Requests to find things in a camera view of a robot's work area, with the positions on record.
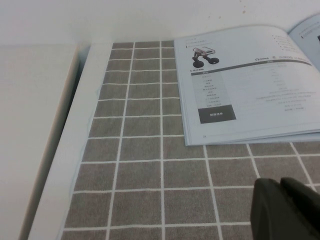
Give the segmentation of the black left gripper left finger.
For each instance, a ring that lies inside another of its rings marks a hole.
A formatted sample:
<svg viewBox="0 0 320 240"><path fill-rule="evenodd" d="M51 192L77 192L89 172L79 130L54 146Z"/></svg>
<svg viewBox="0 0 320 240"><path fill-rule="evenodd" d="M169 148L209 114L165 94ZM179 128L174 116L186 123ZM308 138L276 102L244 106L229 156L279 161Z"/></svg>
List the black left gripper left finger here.
<svg viewBox="0 0 320 240"><path fill-rule="evenodd" d="M289 196L273 179L254 183L250 223L254 240L298 240L300 222Z"/></svg>

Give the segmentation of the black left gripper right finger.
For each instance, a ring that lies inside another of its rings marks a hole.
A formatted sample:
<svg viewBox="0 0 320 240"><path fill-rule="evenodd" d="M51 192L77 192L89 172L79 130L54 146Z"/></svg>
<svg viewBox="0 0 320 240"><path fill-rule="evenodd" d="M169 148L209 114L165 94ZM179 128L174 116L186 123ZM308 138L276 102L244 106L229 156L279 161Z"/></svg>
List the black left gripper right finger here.
<svg viewBox="0 0 320 240"><path fill-rule="evenodd" d="M320 194L292 177L282 177L280 186L289 197L308 234L320 239Z"/></svg>

